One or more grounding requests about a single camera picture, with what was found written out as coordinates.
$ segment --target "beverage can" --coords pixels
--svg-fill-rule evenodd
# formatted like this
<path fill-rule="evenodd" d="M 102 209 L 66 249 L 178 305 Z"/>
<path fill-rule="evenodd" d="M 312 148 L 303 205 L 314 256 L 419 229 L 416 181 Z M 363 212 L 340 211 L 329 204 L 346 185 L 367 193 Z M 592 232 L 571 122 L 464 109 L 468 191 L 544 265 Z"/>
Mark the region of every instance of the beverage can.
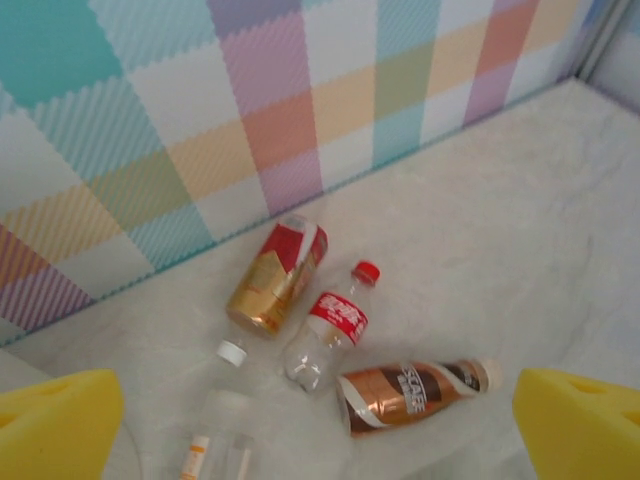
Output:
<path fill-rule="evenodd" d="M 338 402 L 345 426 L 358 437 L 418 422 L 501 382 L 494 360 L 403 362 L 339 377 Z"/>
<path fill-rule="evenodd" d="M 315 223 L 299 215 L 280 220 L 229 299 L 229 318 L 275 336 L 327 248 L 327 234 Z"/>

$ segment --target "brown bottle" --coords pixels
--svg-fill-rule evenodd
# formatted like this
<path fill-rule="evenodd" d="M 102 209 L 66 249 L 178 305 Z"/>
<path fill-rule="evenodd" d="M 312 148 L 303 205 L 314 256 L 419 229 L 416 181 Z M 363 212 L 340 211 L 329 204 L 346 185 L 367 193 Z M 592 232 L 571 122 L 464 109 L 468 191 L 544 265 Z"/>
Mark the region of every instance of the brown bottle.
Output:
<path fill-rule="evenodd" d="M 495 360 L 405 362 L 338 377 L 342 420 L 352 437 L 409 425 L 502 383 Z"/>

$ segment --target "small bottle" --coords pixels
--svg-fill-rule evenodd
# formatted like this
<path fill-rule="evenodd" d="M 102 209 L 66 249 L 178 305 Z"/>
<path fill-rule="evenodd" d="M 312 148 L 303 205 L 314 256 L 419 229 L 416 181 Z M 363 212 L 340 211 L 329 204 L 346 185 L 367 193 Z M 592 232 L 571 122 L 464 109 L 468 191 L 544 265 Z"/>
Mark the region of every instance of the small bottle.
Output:
<path fill-rule="evenodd" d="M 207 394 L 180 480 L 251 478 L 255 404 L 251 388 L 238 387 L 247 354 L 236 343 L 224 341 L 218 348 L 219 380 Z"/>
<path fill-rule="evenodd" d="M 338 402 L 343 423 L 359 437 L 423 420 L 500 387 L 502 378 L 491 359 L 396 363 L 339 376 Z"/>
<path fill-rule="evenodd" d="M 284 373 L 307 393 L 335 379 L 346 353 L 369 323 L 370 295 L 380 270 L 361 261 L 350 278 L 322 293 L 306 321 L 284 350 Z"/>

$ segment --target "white marble surface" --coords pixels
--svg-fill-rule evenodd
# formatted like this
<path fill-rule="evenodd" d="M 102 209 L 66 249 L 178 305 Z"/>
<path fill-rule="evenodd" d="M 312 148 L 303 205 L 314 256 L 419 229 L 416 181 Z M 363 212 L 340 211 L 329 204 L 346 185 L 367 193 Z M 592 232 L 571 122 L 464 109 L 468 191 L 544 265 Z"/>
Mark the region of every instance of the white marble surface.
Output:
<path fill-rule="evenodd" d="M 329 255 L 280 339 L 250 345 L 265 410 L 259 478 L 527 478 L 510 410 L 520 369 L 640 388 L 639 156 L 640 121 L 567 83 L 301 208 L 327 230 Z M 145 478 L 176 479 L 215 376 L 224 303 L 270 228 L 8 350 L 52 375 L 114 368 Z M 355 443 L 332 395 L 291 390 L 276 374 L 282 344 L 321 284 L 359 257 L 382 276 L 346 368 L 495 356 L 504 388 Z"/>

